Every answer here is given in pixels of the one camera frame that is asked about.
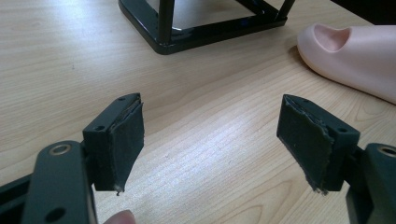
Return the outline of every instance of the screw hole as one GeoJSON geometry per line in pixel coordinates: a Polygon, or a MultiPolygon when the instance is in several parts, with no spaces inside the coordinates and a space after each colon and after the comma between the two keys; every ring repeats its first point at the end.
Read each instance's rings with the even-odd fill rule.
{"type": "Polygon", "coordinates": [[[339,131],[340,133],[346,133],[346,132],[347,132],[347,129],[345,129],[345,128],[339,128],[338,131],[339,131]]]}
{"type": "Polygon", "coordinates": [[[72,147],[68,144],[58,145],[49,150],[49,154],[52,156],[59,156],[68,152],[72,147]]]}
{"type": "Polygon", "coordinates": [[[396,149],[390,147],[380,147],[378,149],[380,152],[384,153],[387,156],[396,158],[396,149]]]}
{"type": "Polygon", "coordinates": [[[46,221],[47,222],[56,222],[59,219],[61,219],[65,213],[66,213],[66,210],[64,208],[62,208],[62,207],[55,208],[47,214],[46,221]]]}
{"type": "Polygon", "coordinates": [[[105,126],[96,126],[93,129],[96,131],[102,131],[105,128],[105,126]]]}

